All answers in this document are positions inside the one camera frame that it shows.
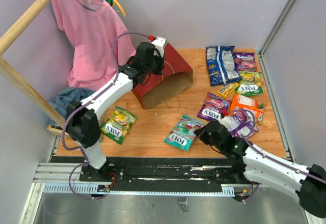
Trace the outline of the teal mint snack packet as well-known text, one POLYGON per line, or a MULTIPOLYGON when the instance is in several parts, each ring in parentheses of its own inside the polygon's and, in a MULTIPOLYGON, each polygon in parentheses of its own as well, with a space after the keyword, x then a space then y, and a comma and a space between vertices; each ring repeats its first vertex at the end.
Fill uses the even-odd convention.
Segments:
POLYGON ((202 128, 204 124, 195 118, 183 115, 178 124, 165 138, 166 144, 187 151, 192 145, 196 135, 195 130, 202 128))

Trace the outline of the red paper bag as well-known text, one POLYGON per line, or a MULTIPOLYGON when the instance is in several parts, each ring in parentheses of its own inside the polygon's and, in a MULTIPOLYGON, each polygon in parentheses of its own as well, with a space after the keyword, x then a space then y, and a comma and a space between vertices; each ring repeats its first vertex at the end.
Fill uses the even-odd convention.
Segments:
POLYGON ((165 47, 162 75, 152 75, 132 92, 143 108, 149 109, 179 95, 193 84, 193 69, 171 45, 165 47))

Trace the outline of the purple snack packet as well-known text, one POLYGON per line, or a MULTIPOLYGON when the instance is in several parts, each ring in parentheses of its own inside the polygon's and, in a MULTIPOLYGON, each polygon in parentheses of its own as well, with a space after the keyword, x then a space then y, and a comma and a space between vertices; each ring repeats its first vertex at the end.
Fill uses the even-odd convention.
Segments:
POLYGON ((254 52, 234 52, 233 58, 237 71, 256 72, 257 64, 254 52))
POLYGON ((255 125, 252 112, 246 109, 239 109, 230 116, 231 126, 229 131, 233 136, 248 139, 259 131, 255 125))
POLYGON ((197 114, 197 117, 206 121, 220 120, 223 111, 229 110, 231 100, 208 93, 206 99, 197 114))

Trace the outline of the orange snack packet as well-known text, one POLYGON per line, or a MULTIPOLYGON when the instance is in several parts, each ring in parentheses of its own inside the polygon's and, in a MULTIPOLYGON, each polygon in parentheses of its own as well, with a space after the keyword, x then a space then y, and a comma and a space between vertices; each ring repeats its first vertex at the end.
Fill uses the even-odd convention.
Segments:
POLYGON ((255 116, 255 122, 262 124, 266 104, 241 94, 235 94, 231 102, 230 110, 248 109, 255 116))

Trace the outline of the yellow M&M's packet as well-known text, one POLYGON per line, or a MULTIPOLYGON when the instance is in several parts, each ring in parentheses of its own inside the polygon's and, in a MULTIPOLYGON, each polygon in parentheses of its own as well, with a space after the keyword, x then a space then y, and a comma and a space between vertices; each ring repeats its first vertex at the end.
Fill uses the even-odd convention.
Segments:
POLYGON ((222 88, 220 88, 217 93, 223 98, 227 98, 236 88, 239 87, 238 82, 225 84, 222 88))

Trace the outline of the green snack packet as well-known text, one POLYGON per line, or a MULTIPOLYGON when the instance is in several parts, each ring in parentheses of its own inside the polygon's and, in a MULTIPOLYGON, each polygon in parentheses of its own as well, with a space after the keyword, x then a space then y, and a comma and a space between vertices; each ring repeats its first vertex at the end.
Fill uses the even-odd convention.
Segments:
POLYGON ((102 124, 101 132, 121 145, 137 118, 129 110, 115 106, 109 118, 102 124))
POLYGON ((254 96, 263 93, 260 82, 261 72, 239 71, 242 80, 236 88, 236 93, 244 96, 254 96))

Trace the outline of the blue Doritos chip bag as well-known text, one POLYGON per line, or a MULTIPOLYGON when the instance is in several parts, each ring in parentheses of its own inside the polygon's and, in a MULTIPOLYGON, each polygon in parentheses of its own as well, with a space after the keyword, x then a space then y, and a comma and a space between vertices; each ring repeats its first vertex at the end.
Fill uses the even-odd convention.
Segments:
POLYGON ((206 66, 212 87, 240 82, 242 77, 236 70, 233 57, 234 46, 206 47, 206 66))

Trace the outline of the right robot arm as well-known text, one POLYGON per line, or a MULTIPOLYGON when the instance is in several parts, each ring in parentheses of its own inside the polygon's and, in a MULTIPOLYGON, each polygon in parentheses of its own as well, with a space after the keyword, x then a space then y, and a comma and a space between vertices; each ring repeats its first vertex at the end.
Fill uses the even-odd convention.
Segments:
POLYGON ((225 124, 225 119, 210 121, 194 134, 233 163, 231 178, 234 182, 248 180, 266 185, 292 197, 310 214, 325 218, 323 167, 317 164, 308 167, 270 154, 243 136, 232 136, 225 124))

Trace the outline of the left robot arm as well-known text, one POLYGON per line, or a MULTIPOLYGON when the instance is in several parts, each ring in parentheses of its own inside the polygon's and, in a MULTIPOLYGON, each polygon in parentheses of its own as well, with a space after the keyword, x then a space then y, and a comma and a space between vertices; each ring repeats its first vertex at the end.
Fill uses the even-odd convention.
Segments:
POLYGON ((135 56, 118 69, 117 74, 93 95, 81 102, 71 101, 63 133, 77 143, 86 160, 85 169, 98 181, 110 176, 107 159, 101 149, 99 119, 121 96, 139 84, 144 84, 151 75, 162 75, 167 41, 157 37, 151 42, 138 45, 135 56))

